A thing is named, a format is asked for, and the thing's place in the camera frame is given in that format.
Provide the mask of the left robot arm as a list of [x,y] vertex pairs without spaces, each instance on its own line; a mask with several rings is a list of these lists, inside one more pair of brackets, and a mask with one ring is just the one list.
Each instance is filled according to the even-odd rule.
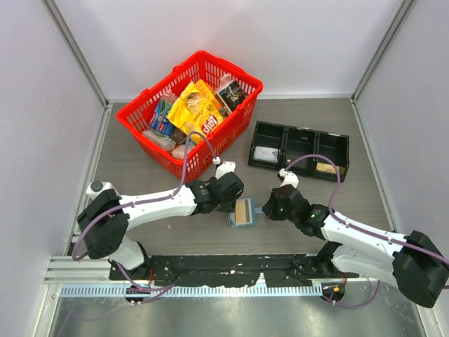
[[77,218],[81,235],[72,258],[83,258],[78,249],[84,244],[90,259],[108,258],[133,279],[143,279],[150,269],[147,253],[139,243],[127,238],[129,230],[176,216],[232,212],[243,189],[243,182],[234,172],[140,196],[120,195],[111,183],[95,180],[87,189],[91,203]]

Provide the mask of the blue card holder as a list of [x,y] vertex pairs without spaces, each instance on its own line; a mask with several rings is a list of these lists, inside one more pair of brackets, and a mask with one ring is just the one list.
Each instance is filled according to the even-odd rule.
[[257,222],[257,216],[263,214],[261,207],[256,207],[253,198],[238,199],[235,204],[234,212],[228,213],[229,226],[250,227]]

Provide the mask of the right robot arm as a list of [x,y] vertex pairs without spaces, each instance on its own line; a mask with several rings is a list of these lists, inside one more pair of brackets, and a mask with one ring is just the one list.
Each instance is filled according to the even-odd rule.
[[326,241],[330,253],[316,261],[324,277],[339,271],[372,277],[395,286],[424,308],[434,307],[448,281],[448,259],[422,232],[405,235],[358,223],[327,206],[309,203],[292,185],[272,190],[262,212]]

